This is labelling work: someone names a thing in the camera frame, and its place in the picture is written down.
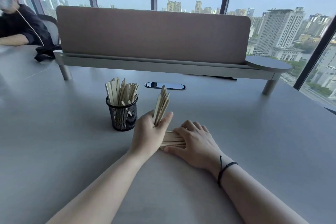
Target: person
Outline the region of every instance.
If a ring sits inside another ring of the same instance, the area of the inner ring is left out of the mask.
[[[0,45],[24,44],[53,46],[50,33],[42,20],[19,0],[0,1]]]
[[[135,175],[160,147],[173,117],[173,113],[169,112],[155,127],[153,113],[151,111],[137,121],[128,152],[56,213],[47,224],[112,222]],[[165,152],[184,159],[194,167],[208,170],[216,179],[221,169],[219,156],[222,157],[223,166],[232,162],[217,146],[208,129],[198,122],[187,120],[174,131],[185,139],[186,148],[166,146]],[[220,183],[246,224],[307,224],[236,164],[225,170]]]

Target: bundle of wooden sticks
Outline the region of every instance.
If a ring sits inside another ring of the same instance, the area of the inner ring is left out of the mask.
[[[170,102],[169,95],[170,93],[167,94],[167,90],[165,86],[163,85],[161,89],[161,93],[157,97],[156,107],[155,107],[154,116],[153,116],[155,126],[157,126],[160,123],[168,107],[168,104]],[[165,146],[168,146],[168,145],[174,145],[176,147],[185,148],[186,142],[179,134],[167,130],[163,138],[163,142],[160,146],[160,149],[163,149]]]
[[[126,78],[120,85],[119,78],[113,78],[105,84],[107,97],[112,106],[124,106],[132,104],[138,97],[138,87],[136,83],[126,84]]]

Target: wire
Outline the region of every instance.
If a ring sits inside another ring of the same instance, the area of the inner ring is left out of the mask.
[[[24,19],[24,21],[27,22],[27,20],[23,17],[23,15],[19,12],[19,10],[16,9],[16,8],[15,8],[15,10],[17,10],[17,12],[18,12],[18,13],[21,15],[21,17]],[[34,33],[37,35],[37,37],[40,39],[42,45],[44,46],[43,41],[42,41],[42,39],[40,38],[40,36],[36,33],[36,31],[33,29],[33,27],[32,27],[28,22],[27,22],[27,24],[31,27],[31,29],[34,31]]]

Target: black bag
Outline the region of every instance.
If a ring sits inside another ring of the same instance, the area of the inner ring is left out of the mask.
[[[47,59],[55,59],[54,52],[55,50],[61,50],[62,46],[60,44],[54,45],[54,46],[40,46],[37,47],[35,50],[37,51],[37,55],[34,59],[36,59],[38,62],[47,60]]]

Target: left hand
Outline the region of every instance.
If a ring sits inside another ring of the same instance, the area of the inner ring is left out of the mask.
[[[140,157],[144,162],[160,147],[173,113],[168,112],[155,127],[153,120],[154,110],[141,116],[136,122],[129,154]]]

